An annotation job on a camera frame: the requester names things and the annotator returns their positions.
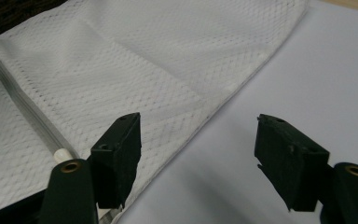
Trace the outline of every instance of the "white tip of rod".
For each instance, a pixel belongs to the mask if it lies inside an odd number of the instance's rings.
[[[54,160],[57,163],[61,163],[63,161],[73,160],[71,153],[66,148],[60,148],[56,152],[54,152]]]

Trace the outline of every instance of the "black plastic part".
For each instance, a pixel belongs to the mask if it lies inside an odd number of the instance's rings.
[[[39,219],[45,191],[39,191],[0,210],[0,223],[35,224]]]
[[[286,121],[268,115],[258,118],[255,156],[289,209],[314,211],[318,178],[329,152]]]
[[[98,223],[91,171],[87,161],[70,160],[54,167],[38,223]]]
[[[358,224],[358,165],[336,164],[334,192],[346,224]]]
[[[125,206],[141,158],[140,120],[139,113],[117,119],[91,148],[89,161],[100,208]]]

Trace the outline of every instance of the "white table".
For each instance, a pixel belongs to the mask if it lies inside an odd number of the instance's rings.
[[[285,119],[358,163],[358,11],[311,1],[267,65],[218,111],[118,222],[319,223],[288,213],[254,157],[257,116]]]

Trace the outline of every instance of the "dark woven basket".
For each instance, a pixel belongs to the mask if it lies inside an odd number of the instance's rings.
[[[0,34],[66,0],[0,0]]]

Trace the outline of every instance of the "brown woven surface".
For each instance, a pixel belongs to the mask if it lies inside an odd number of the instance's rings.
[[[66,0],[0,0],[0,34]]]

